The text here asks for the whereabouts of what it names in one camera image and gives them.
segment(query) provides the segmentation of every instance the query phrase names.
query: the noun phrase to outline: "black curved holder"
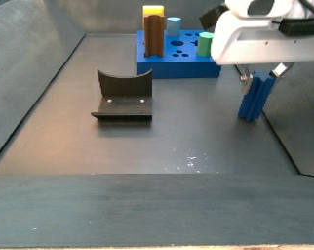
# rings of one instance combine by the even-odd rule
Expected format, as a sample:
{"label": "black curved holder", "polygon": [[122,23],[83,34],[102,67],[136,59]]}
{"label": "black curved holder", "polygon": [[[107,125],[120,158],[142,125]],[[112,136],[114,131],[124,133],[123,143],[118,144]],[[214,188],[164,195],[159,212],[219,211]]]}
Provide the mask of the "black curved holder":
{"label": "black curved holder", "polygon": [[98,70],[102,100],[98,119],[152,119],[152,70],[134,77],[116,77]]}

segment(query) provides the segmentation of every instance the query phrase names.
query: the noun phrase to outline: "green cylinder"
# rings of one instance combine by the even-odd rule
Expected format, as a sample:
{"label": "green cylinder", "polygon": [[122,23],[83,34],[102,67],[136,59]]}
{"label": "green cylinder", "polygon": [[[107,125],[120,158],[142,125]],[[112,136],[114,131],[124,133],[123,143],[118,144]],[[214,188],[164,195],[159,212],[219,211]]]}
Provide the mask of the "green cylinder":
{"label": "green cylinder", "polygon": [[214,39],[214,33],[202,32],[198,40],[196,54],[200,57],[211,57],[211,44]]}

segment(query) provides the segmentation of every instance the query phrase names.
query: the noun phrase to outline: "blue base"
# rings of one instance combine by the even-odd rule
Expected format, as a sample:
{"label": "blue base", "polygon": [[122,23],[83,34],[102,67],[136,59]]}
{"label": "blue base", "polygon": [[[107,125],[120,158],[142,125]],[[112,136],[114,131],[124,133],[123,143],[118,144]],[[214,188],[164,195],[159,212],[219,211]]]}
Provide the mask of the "blue base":
{"label": "blue base", "polygon": [[222,67],[211,57],[196,55],[199,33],[203,30],[182,30],[180,36],[164,34],[164,57],[144,57],[143,31],[136,34],[136,74],[152,69],[152,78],[219,77]]}
{"label": "blue base", "polygon": [[269,72],[257,71],[253,73],[254,79],[249,93],[243,97],[238,116],[246,121],[254,121],[259,118],[267,98],[274,88],[277,79]]}

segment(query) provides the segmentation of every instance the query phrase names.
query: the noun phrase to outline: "metal wall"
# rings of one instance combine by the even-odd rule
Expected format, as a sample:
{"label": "metal wall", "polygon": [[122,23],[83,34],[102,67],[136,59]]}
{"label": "metal wall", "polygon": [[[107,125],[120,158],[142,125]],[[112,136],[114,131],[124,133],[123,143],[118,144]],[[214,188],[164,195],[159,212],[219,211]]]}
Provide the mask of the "metal wall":
{"label": "metal wall", "polygon": [[167,17],[183,18],[183,28],[202,28],[199,17],[223,0],[55,0],[88,33],[136,33],[142,7],[162,4]]}
{"label": "metal wall", "polygon": [[52,0],[1,3],[0,148],[84,36]]}
{"label": "metal wall", "polygon": [[266,113],[302,174],[314,176],[314,62],[299,62],[278,83]]}

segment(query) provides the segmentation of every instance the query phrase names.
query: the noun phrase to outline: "blue pegboard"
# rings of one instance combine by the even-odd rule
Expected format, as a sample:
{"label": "blue pegboard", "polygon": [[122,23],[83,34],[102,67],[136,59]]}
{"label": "blue pegboard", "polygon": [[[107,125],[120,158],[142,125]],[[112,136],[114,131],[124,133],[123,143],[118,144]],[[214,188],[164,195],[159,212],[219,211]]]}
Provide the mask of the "blue pegboard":
{"label": "blue pegboard", "polygon": [[136,74],[152,69],[152,78],[219,77],[222,67],[211,57],[196,55],[199,33],[203,30],[182,30],[180,36],[164,34],[164,57],[144,57],[143,31],[136,34]]}

